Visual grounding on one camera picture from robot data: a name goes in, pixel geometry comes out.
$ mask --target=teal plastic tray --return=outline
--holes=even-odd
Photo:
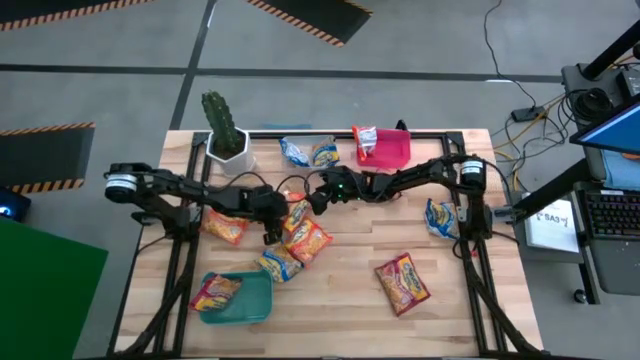
[[[215,273],[208,273],[204,282]],[[209,325],[239,325],[263,322],[273,306],[273,279],[265,270],[220,274],[229,279],[242,279],[242,286],[221,311],[200,313],[200,320]]]

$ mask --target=concrete floor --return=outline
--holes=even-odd
[[[243,1],[220,0],[199,67],[494,75],[482,38],[494,0],[358,2],[375,14],[338,49]],[[2,32],[0,64],[186,67],[206,3],[157,0]],[[563,65],[590,61],[639,14],[633,0],[505,1],[490,18],[490,36],[503,73],[557,76]],[[158,162],[182,81],[181,75],[0,72],[0,129],[97,123],[86,185],[31,196],[29,217],[34,227],[109,251],[76,358],[104,354],[139,233],[129,218],[133,208],[104,199],[102,173],[112,162]],[[554,83],[523,85],[540,103],[562,92]],[[181,129],[206,128],[199,94],[207,89],[221,91],[248,129],[391,126],[402,118],[414,128],[497,130],[510,110],[530,103],[509,83],[196,76]],[[521,127],[512,126],[513,133]],[[503,141],[503,134],[494,138]],[[581,156],[577,146],[558,147],[528,160],[521,178],[534,190]],[[88,207],[91,216],[81,216]],[[601,293],[602,305],[580,306],[571,299],[580,286],[577,266],[524,266],[546,349],[637,358],[640,298]]]

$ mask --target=pink basket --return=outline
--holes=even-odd
[[[371,156],[360,160],[358,165],[385,169],[399,169],[411,158],[411,134],[404,130],[376,129],[378,140]]]

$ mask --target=caster wheel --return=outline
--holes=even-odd
[[[580,304],[588,304],[587,294],[582,289],[573,292],[573,300]]]

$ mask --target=green screen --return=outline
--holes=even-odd
[[[0,218],[0,359],[71,359],[106,259]]]

